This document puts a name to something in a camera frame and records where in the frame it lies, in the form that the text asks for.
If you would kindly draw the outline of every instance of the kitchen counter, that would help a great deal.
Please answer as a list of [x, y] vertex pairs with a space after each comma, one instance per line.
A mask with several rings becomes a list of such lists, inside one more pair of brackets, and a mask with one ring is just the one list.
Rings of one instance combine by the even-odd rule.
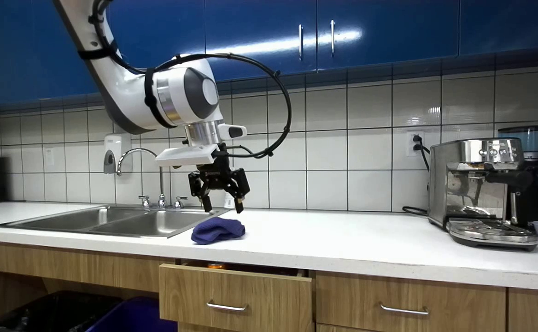
[[[96, 204], [0, 202], [0, 223], [87, 208]], [[223, 217], [240, 219], [247, 234], [241, 239], [195, 245], [190, 230], [175, 237], [122, 237], [0, 228], [0, 241], [538, 289], [538, 247], [466, 247], [422, 215], [245, 210]]]

